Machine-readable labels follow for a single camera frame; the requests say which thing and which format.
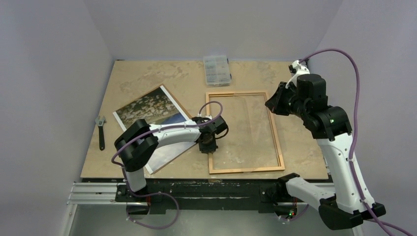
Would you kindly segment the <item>landscape photo print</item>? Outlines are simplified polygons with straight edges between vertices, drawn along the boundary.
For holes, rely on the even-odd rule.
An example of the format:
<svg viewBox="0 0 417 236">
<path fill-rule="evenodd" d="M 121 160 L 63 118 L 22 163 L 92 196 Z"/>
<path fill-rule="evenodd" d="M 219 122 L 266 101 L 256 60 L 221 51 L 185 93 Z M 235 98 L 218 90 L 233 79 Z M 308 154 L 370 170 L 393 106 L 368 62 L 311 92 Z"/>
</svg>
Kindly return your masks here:
<svg viewBox="0 0 417 236">
<path fill-rule="evenodd" d="M 164 85 L 117 109 L 113 116 L 123 131 L 141 118 L 148 124 L 161 125 L 180 123 L 191 118 Z M 149 174 L 154 174 L 194 145 L 192 142 L 182 142 L 160 147 L 145 167 Z"/>
</svg>

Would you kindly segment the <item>wooden picture frame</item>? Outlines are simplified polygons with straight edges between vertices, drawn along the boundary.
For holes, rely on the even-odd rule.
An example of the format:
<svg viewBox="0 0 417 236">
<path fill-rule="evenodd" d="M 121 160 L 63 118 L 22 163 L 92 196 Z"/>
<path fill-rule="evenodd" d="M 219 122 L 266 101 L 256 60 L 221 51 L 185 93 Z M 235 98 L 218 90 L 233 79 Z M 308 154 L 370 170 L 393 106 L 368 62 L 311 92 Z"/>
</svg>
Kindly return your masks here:
<svg viewBox="0 0 417 236">
<path fill-rule="evenodd" d="M 211 98 L 215 97 L 233 97 L 233 96 L 262 96 L 266 101 L 268 98 L 268 92 L 266 90 L 254 90 L 254 91 L 222 91 L 222 92 L 206 92 L 206 102 L 208 103 Z M 278 138 L 278 132 L 275 125 L 274 117 L 270 112 L 267 112 L 269 118 L 270 129 L 273 138 L 273 144 L 275 152 L 277 154 L 277 166 L 273 167 L 257 167 L 257 168 L 238 168 L 238 169 L 214 169 L 213 154 L 208 154 L 208 171 L 209 174 L 235 174 L 235 173 L 251 173 L 251 172 L 271 172 L 271 171 L 283 171 L 285 170 L 283 153 Z"/>
</svg>

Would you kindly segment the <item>clear plastic organizer box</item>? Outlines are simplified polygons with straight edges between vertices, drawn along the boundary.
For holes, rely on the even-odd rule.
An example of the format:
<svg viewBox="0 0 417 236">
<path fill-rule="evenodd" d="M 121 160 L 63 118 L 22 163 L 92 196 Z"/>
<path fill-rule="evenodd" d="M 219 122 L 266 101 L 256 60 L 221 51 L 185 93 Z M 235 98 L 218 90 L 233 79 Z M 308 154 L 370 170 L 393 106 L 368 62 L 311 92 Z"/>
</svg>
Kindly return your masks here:
<svg viewBox="0 0 417 236">
<path fill-rule="evenodd" d="M 229 86 L 232 75 L 226 55 L 203 57 L 206 85 L 209 87 Z"/>
</svg>

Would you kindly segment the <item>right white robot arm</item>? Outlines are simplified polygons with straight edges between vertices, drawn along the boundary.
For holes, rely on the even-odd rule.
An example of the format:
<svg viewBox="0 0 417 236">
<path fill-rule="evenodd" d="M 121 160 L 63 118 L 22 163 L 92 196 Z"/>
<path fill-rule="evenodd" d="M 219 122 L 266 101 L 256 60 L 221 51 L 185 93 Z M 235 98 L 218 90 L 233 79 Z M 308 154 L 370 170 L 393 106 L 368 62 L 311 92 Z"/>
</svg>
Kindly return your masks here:
<svg viewBox="0 0 417 236">
<path fill-rule="evenodd" d="M 334 188 L 326 191 L 291 173 L 280 177 L 271 199 L 297 198 L 316 209 L 331 230 L 351 229 L 385 215 L 386 208 L 371 196 L 351 150 L 352 127 L 344 109 L 328 104 L 326 81 L 304 74 L 296 82 L 281 82 L 266 107 L 276 115 L 295 115 L 317 141 Z"/>
</svg>

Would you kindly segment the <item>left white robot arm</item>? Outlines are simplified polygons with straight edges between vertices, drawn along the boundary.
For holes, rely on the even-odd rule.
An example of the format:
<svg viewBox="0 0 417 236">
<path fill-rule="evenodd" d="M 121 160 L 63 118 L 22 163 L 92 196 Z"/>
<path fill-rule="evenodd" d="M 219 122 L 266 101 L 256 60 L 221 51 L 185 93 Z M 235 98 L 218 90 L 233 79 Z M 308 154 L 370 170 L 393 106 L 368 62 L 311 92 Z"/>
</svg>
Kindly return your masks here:
<svg viewBox="0 0 417 236">
<path fill-rule="evenodd" d="M 138 119 L 114 142 L 116 157 L 129 185 L 127 194 L 134 201 L 145 198 L 146 179 L 144 166 L 158 148 L 179 143 L 198 144 L 201 153 L 213 153 L 218 148 L 220 134 L 227 134 L 229 127 L 222 116 L 215 118 L 193 117 L 179 123 L 148 124 Z"/>
</svg>

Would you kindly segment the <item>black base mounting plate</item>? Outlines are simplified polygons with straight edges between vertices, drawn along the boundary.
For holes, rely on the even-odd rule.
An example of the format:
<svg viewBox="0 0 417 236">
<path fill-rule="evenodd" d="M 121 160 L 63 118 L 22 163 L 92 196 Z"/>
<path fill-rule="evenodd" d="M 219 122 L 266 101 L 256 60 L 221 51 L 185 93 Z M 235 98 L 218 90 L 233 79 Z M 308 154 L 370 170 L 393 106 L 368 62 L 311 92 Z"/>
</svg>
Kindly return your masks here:
<svg viewBox="0 0 417 236">
<path fill-rule="evenodd" d="M 248 210 L 287 214 L 303 201 L 286 195 L 277 179 L 148 178 L 139 193 L 119 183 L 116 203 L 133 214 L 165 214 L 170 210 Z"/>
</svg>

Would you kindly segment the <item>aluminium rail frame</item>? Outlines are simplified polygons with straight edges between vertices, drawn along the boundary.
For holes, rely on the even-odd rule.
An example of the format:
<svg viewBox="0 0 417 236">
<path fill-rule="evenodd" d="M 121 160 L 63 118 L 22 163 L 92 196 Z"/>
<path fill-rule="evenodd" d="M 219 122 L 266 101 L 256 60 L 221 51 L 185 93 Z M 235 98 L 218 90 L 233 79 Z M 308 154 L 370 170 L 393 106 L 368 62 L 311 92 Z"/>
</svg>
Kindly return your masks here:
<svg viewBox="0 0 417 236">
<path fill-rule="evenodd" d="M 331 230 L 371 208 L 346 112 L 300 62 L 226 64 L 228 86 L 206 83 L 201 61 L 114 63 L 83 178 L 124 179 L 115 201 L 167 209 L 257 210 L 299 199 Z"/>
</svg>

